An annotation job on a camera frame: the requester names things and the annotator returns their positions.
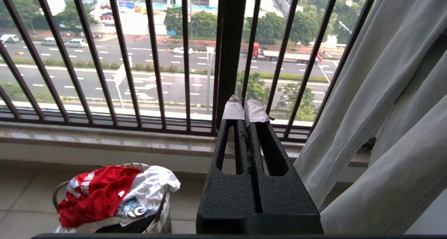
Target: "tile floor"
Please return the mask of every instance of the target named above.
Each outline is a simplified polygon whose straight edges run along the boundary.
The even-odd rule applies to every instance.
[[[0,239],[29,239],[37,234],[52,233],[59,223],[59,215],[51,201],[54,188],[78,173],[76,170],[0,166]],[[171,195],[173,233],[195,234],[204,181],[180,179],[180,182],[180,190]]]

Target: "white curtain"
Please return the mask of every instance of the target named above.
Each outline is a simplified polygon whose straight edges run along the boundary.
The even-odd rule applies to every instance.
[[[446,187],[447,0],[377,0],[295,168],[317,207],[357,149],[367,171],[322,213],[327,234],[404,233]]]

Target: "balcony railing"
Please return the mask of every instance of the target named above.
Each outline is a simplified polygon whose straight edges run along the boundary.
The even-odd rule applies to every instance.
[[[0,106],[0,121],[12,121],[12,122],[27,122],[27,123],[41,123],[41,124],[53,124],[53,125],[68,125],[68,126],[84,126],[95,128],[109,128],[109,129],[126,129],[126,130],[139,130],[139,131],[151,131],[151,132],[164,132],[173,134],[191,134],[191,135],[204,135],[204,136],[217,136],[217,131],[220,127],[222,120],[222,114],[225,106],[225,102],[230,95],[235,93],[236,77],[238,73],[239,53],[241,50],[241,36],[244,27],[244,15],[246,9],[246,0],[219,0],[219,6],[217,8],[217,29],[216,29],[216,46],[215,46],[215,67],[214,67],[214,84],[211,87],[213,90],[212,104],[208,104],[208,107],[212,107],[212,114],[209,119],[204,120],[191,119],[191,101],[190,101],[190,55],[189,50],[189,34],[183,34],[183,63],[184,63],[184,85],[185,85],[185,117],[183,115],[167,115],[166,106],[163,101],[163,77],[161,74],[160,56],[157,48],[157,37],[155,34],[155,20],[154,10],[152,8],[152,0],[145,0],[148,32],[150,38],[150,46],[152,48],[152,60],[153,69],[156,83],[156,95],[158,96],[158,109],[159,115],[142,115],[141,109],[138,104],[137,90],[134,84],[134,74],[132,71],[132,62],[129,59],[127,52],[125,35],[122,28],[122,21],[120,19],[120,7],[117,0],[110,0],[110,7],[113,14],[113,20],[116,28],[116,37],[118,39],[121,57],[123,60],[123,76],[124,82],[128,84],[129,94],[131,96],[131,102],[134,114],[129,111],[117,111],[113,105],[110,90],[107,86],[107,79],[105,77],[104,69],[100,61],[100,57],[97,51],[96,43],[94,41],[94,34],[88,23],[88,15],[83,6],[82,0],[73,0],[79,15],[80,24],[83,28],[84,38],[87,42],[88,49],[91,52],[94,68],[99,78],[99,83],[104,93],[105,104],[107,110],[104,112],[92,112],[89,108],[89,102],[85,97],[83,89],[80,86],[78,76],[73,66],[73,62],[68,54],[67,47],[61,37],[61,32],[56,24],[54,16],[51,14],[51,10],[47,0],[38,0],[38,3],[42,9],[42,13],[48,23],[51,33],[54,37],[56,45],[60,51],[60,55],[63,59],[70,80],[73,84],[75,92],[77,93],[82,110],[67,109],[64,106],[64,102],[61,100],[61,95],[56,90],[54,81],[51,79],[47,68],[38,54],[38,50],[35,44],[32,42],[32,37],[29,35],[24,21],[19,15],[13,0],[3,0],[8,13],[10,14],[14,25],[19,31],[26,48],[32,56],[32,60],[35,62],[40,75],[45,82],[45,86],[48,88],[51,98],[54,100],[56,107],[41,107],[38,104],[35,96],[33,96],[29,86],[22,77],[21,72],[16,66],[13,58],[11,58],[5,45],[0,43],[1,56],[10,69],[13,77],[20,86],[24,95],[26,96],[29,104],[17,104],[10,99],[8,92],[0,86],[0,96],[3,99],[3,105]],[[279,49],[278,58],[276,60],[276,68],[271,81],[270,93],[268,101],[266,102],[266,112],[270,113],[274,101],[275,91],[278,87],[278,80],[280,77],[281,67],[284,62],[287,43],[292,30],[292,24],[294,22],[295,11],[297,11],[297,5],[299,0],[291,0],[290,11],[286,15],[286,26],[284,37],[281,47]],[[362,10],[358,16],[357,23],[352,29],[351,37],[345,47],[344,53],[338,62],[338,66],[335,69],[332,80],[329,83],[329,87],[324,95],[324,99],[321,101],[321,107],[319,108],[315,121],[311,125],[299,125],[299,121],[295,121],[295,117],[299,110],[299,107],[305,94],[306,86],[308,85],[311,71],[314,66],[317,55],[320,52],[320,46],[324,38],[324,34],[328,27],[332,11],[336,5],[337,0],[329,0],[324,11],[324,15],[319,26],[318,34],[316,35],[313,43],[313,48],[307,61],[306,69],[304,70],[303,78],[300,81],[300,87],[296,95],[294,107],[290,113],[288,121],[273,121],[272,126],[275,129],[278,137],[283,141],[296,141],[305,142],[317,125],[321,112],[324,110],[328,100],[330,100],[330,94],[334,88],[337,78],[340,75],[340,71],[345,65],[346,59],[350,54],[353,45],[359,36],[362,26],[367,18],[367,15],[375,0],[366,0]],[[190,7],[185,6],[189,4],[188,0],[182,0],[182,32],[188,32],[190,23],[188,22]],[[246,59],[244,73],[244,80],[242,85],[242,98],[247,95],[250,69],[252,64],[252,55],[254,51],[257,24],[259,11],[261,6],[261,0],[255,0],[253,18],[251,22],[251,30],[249,34],[248,55]]]

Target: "laundry basket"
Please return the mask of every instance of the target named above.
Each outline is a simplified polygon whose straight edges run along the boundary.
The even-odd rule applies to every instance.
[[[126,163],[118,166],[130,167],[133,169],[140,169],[144,172],[149,168],[148,165],[143,163]],[[92,169],[100,169],[102,166],[93,166]],[[70,180],[64,181],[59,184],[53,192],[53,205],[57,209],[58,201],[57,194],[59,190],[66,186]],[[170,234],[172,231],[171,217],[169,215],[169,186],[164,187],[163,197],[158,207],[158,211],[155,215],[149,215],[146,218],[137,220],[127,226],[121,227],[119,224],[106,226],[96,233],[141,233],[141,234]]]

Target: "red truck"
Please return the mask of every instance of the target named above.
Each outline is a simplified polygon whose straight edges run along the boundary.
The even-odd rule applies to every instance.
[[[276,61],[278,59],[278,51],[261,50],[259,48],[259,43],[254,43],[252,59],[264,59],[267,61]],[[298,53],[285,53],[284,61],[296,62],[299,64],[307,64],[310,59],[309,54],[298,54]],[[315,61],[317,63],[323,61],[319,54],[316,55]]]

